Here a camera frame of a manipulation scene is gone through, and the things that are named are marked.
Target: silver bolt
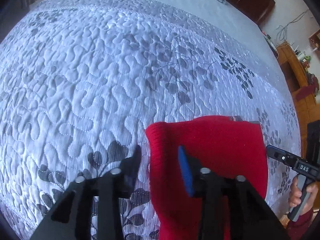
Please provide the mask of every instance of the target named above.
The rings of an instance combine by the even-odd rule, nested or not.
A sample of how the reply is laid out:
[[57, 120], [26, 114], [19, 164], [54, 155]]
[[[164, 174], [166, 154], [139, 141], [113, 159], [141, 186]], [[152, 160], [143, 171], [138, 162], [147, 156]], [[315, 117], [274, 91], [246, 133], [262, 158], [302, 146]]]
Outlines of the silver bolt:
[[120, 173], [121, 173], [121, 169], [119, 169], [119, 168], [113, 168], [113, 169], [110, 171], [110, 173], [111, 173], [112, 175], [120, 174]]
[[245, 182], [245, 176], [238, 175], [238, 176], [236, 177], [236, 179], [237, 179], [237, 181], [239, 181], [239, 182]]
[[75, 182], [81, 183], [81, 182], [84, 182], [84, 180], [85, 180], [84, 176], [79, 176], [79, 177], [76, 177]]
[[201, 168], [201, 169], [200, 169], [200, 172], [201, 172], [202, 174], [209, 174], [209, 173], [211, 172], [211, 170], [210, 170], [209, 168]]

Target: wooden desk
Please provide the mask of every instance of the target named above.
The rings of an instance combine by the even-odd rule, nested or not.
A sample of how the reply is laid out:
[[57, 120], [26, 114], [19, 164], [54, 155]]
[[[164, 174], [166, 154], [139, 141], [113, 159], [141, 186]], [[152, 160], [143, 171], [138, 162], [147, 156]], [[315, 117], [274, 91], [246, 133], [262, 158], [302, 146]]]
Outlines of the wooden desk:
[[308, 85], [306, 72], [287, 42], [278, 46], [277, 51], [279, 53], [278, 63], [284, 74], [297, 111], [301, 134], [301, 156], [305, 157], [307, 150], [307, 125], [320, 119], [320, 105], [316, 104], [314, 95], [309, 95], [297, 102], [295, 99], [296, 94], [300, 88]]

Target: red cloth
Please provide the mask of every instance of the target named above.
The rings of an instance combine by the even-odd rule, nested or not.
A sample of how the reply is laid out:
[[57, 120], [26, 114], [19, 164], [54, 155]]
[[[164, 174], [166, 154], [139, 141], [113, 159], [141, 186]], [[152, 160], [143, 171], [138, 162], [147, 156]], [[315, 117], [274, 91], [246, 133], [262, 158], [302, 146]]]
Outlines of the red cloth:
[[[151, 149], [151, 201], [161, 222], [160, 240], [197, 239], [201, 199], [189, 198], [185, 192], [179, 145], [220, 176], [244, 175], [265, 198], [268, 167], [260, 125], [206, 116], [188, 122], [154, 123], [146, 135]], [[230, 239], [228, 224], [227, 220], [225, 239]]]
[[307, 231], [311, 224], [313, 210], [300, 216], [297, 222], [290, 221], [287, 225], [287, 232], [291, 240], [299, 240], [303, 234]]

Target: quilted bedspread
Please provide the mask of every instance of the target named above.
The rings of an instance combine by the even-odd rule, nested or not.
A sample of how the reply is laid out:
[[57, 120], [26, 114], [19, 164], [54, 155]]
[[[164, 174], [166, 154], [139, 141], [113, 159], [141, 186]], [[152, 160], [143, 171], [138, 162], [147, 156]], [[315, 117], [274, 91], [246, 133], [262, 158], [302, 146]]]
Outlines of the quilted bedspread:
[[[144, 130], [204, 115], [259, 121], [266, 145], [300, 152], [279, 66], [215, 26], [152, 0], [45, 0], [0, 45], [0, 209], [28, 239], [79, 174], [101, 176], [139, 144], [123, 230], [126, 240], [158, 239]], [[266, 201], [280, 216], [295, 173], [268, 167]]]

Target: maroon sleeve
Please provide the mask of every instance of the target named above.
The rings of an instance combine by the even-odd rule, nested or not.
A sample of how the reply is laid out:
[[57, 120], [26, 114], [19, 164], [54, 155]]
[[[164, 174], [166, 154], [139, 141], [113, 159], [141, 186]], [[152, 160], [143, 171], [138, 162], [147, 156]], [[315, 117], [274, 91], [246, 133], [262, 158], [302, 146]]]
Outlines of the maroon sleeve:
[[297, 222], [290, 221], [287, 226], [287, 232], [291, 240], [299, 240], [307, 231], [312, 220], [313, 210], [300, 216]]

